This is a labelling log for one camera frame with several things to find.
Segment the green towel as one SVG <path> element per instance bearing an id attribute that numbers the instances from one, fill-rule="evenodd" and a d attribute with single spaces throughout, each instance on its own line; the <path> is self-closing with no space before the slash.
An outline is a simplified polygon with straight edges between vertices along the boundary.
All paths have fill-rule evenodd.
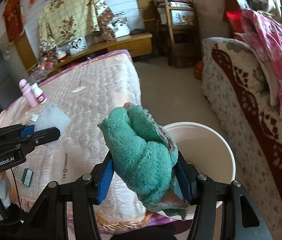
<path id="1" fill-rule="evenodd" d="M 144 207 L 185 219 L 189 203 L 182 197 L 174 172 L 178 148 L 149 111 L 128 102 L 114 108 L 98 127 L 112 155 L 114 171 Z"/>

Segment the white trash bucket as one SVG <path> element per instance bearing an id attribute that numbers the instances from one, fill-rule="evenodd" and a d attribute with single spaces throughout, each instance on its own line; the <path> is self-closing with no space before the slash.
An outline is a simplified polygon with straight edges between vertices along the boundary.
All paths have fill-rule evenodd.
<path id="1" fill-rule="evenodd" d="M 230 184 L 236 175 L 234 155 L 225 139 L 212 128 L 195 122 L 164 126 L 188 164 L 218 183 Z M 183 199 L 177 182 L 177 193 Z"/>

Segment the pink water bottle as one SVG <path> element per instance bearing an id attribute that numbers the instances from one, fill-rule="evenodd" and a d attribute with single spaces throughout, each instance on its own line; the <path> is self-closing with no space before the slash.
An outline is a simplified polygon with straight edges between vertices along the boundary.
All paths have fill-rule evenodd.
<path id="1" fill-rule="evenodd" d="M 38 105 L 38 102 L 31 90 L 31 85 L 28 83 L 26 79 L 21 79 L 19 81 L 19 88 L 23 94 L 23 97 L 29 104 L 31 108 L 35 108 Z"/>

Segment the small white pink bottle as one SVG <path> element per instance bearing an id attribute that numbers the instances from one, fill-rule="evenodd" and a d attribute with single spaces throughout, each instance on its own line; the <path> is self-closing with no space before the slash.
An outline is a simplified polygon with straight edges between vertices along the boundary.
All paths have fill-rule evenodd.
<path id="1" fill-rule="evenodd" d="M 42 104 L 46 101 L 47 97 L 45 96 L 43 90 L 38 87 L 37 83 L 31 85 L 31 91 L 39 104 Z"/>

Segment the green white flat box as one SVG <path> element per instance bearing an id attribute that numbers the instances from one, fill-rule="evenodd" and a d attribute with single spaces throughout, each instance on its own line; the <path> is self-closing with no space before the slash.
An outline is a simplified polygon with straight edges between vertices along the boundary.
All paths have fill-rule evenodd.
<path id="1" fill-rule="evenodd" d="M 29 168 L 25 168 L 23 173 L 22 173 L 22 177 L 21 177 L 21 183 L 24 186 L 30 187 L 32 178 L 33 178 L 33 171 Z"/>

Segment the pink quilted table cover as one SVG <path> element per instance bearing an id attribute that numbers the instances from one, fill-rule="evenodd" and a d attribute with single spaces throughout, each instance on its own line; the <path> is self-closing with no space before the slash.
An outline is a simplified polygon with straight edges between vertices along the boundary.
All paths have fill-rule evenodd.
<path id="1" fill-rule="evenodd" d="M 11 181 L 10 200 L 29 211 L 50 181 L 75 181 L 101 163 L 108 148 L 98 124 L 112 109 L 126 102 L 141 103 L 138 74 L 130 54 L 116 50 L 78 64 L 44 81 L 41 89 L 47 101 L 31 108 L 24 98 L 17 99 L 0 114 L 0 128 L 26 124 L 48 103 L 55 104 L 70 124 L 53 149 L 37 147 L 27 156 L 24 168 L 33 171 L 30 186 L 23 185 L 15 171 L 7 172 Z"/>

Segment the floral sofa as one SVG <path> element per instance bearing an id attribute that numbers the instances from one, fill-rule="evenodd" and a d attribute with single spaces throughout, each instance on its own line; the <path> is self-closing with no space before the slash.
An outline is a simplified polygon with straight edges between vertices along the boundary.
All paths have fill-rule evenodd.
<path id="1" fill-rule="evenodd" d="M 228 135 L 247 191 L 274 239 L 282 239 L 282 120 L 257 58 L 244 42 L 202 42 L 202 90 Z"/>

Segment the framed photo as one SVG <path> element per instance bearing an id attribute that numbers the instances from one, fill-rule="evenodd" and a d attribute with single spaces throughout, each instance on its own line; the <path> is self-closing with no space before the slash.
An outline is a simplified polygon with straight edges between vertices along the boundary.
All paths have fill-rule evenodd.
<path id="1" fill-rule="evenodd" d="M 75 55 L 80 53 L 88 48 L 86 39 L 84 36 L 76 38 L 68 43 L 70 55 Z"/>

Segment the yellow floral hanging cloth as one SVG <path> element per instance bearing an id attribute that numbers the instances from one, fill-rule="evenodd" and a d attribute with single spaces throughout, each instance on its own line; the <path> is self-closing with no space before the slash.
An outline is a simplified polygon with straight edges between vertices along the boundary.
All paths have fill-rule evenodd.
<path id="1" fill-rule="evenodd" d="M 115 33 L 109 24 L 113 19 L 105 0 L 55 0 L 44 7 L 38 20 L 40 52 L 93 33 L 112 41 Z"/>

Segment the wooden shelf rack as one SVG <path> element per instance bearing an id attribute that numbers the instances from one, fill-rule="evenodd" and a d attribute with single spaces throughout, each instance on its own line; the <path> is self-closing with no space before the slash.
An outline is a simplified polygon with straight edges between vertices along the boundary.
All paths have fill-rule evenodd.
<path id="1" fill-rule="evenodd" d="M 154 0 L 157 36 L 168 65 L 192 67 L 202 59 L 197 0 Z"/>

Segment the wooden low cabinet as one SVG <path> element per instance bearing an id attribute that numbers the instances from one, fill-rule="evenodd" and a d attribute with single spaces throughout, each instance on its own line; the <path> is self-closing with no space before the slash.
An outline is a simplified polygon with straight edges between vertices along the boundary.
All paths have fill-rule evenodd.
<path id="1" fill-rule="evenodd" d="M 59 62 L 55 68 L 60 68 L 66 64 L 74 62 L 77 59 L 103 50 L 106 50 L 108 53 L 115 50 L 127 50 L 131 57 L 150 55 L 153 52 L 152 35 L 150 33 L 127 35 L 113 41 L 104 41 L 93 44 L 88 49 L 85 49 L 73 56 L 68 56 L 64 61 Z"/>

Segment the pink patterned blanket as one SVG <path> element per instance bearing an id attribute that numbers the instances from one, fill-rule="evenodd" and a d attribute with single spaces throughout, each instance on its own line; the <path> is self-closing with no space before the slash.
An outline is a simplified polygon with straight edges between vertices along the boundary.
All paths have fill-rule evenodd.
<path id="1" fill-rule="evenodd" d="M 240 21 L 244 32 L 239 36 L 257 58 L 270 89 L 270 103 L 279 105 L 282 120 L 282 25 L 253 10 L 244 10 Z"/>

